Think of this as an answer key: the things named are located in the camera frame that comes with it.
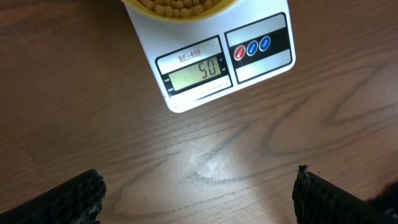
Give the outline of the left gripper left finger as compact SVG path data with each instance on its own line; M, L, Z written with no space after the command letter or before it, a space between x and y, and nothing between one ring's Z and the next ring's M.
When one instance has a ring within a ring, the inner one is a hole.
M2 224L98 224L106 195L103 176L90 169L1 214Z

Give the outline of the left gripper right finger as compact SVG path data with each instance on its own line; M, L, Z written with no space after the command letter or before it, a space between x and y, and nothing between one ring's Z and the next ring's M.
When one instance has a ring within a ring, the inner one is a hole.
M374 198L361 200L347 191L298 167L292 200L297 223L397 224L397 183Z

